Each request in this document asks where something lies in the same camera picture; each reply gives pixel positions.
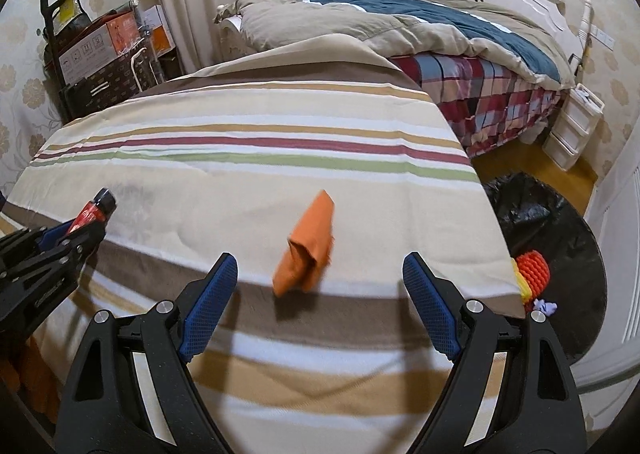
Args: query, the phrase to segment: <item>wall outlet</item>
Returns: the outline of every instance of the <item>wall outlet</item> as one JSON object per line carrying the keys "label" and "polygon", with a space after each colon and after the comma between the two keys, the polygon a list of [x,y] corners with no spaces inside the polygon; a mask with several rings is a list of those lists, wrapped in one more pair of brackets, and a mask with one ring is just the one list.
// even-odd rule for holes
{"label": "wall outlet", "polygon": [[604,33],[599,27],[591,25],[591,36],[595,39],[599,40],[601,43],[606,45],[611,51],[613,51],[613,46],[615,45],[615,39],[612,39],[609,35]]}

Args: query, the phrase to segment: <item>bedpost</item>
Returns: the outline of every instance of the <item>bedpost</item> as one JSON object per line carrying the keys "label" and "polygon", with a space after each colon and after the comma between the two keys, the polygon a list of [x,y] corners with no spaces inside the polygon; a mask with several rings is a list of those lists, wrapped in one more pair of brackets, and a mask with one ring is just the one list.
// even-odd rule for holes
{"label": "bedpost", "polygon": [[587,48],[587,39],[591,31],[591,0],[584,0],[584,13],[580,20],[580,28],[578,29],[578,39],[582,44],[582,49]]}

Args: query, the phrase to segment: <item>red stripe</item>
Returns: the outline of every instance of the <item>red stripe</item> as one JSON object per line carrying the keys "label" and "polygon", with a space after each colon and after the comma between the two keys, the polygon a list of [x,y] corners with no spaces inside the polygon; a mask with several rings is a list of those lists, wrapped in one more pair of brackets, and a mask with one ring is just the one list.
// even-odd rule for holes
{"label": "red stripe", "polygon": [[38,155],[38,159],[52,159],[63,155],[75,154],[81,151],[97,151],[121,147],[142,147],[145,145],[242,145],[247,147],[298,148],[356,152],[361,154],[406,155],[412,158],[428,161],[442,161],[445,163],[458,163],[462,165],[470,164],[469,159],[466,156],[430,150],[417,150],[407,147],[407,145],[372,145],[369,143],[354,143],[351,141],[269,137],[238,138],[232,136],[178,136],[129,139],[126,141],[102,143],[99,145],[73,147],[58,153],[43,152]]}

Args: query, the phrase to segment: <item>black bottle cap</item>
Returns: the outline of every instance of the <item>black bottle cap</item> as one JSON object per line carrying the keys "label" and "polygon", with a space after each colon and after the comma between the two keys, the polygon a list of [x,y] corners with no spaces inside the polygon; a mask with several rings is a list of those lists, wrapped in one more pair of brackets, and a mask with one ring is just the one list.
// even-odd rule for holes
{"label": "black bottle cap", "polygon": [[107,189],[100,189],[95,195],[94,203],[106,217],[116,209],[116,198]]}

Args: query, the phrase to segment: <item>yellow tag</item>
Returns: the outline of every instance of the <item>yellow tag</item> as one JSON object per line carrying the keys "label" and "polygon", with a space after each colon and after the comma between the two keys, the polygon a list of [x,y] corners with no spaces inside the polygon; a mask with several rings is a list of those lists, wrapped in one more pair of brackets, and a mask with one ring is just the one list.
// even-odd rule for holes
{"label": "yellow tag", "polygon": [[69,22],[76,12],[74,0],[65,0],[60,6],[60,25],[64,25]]}

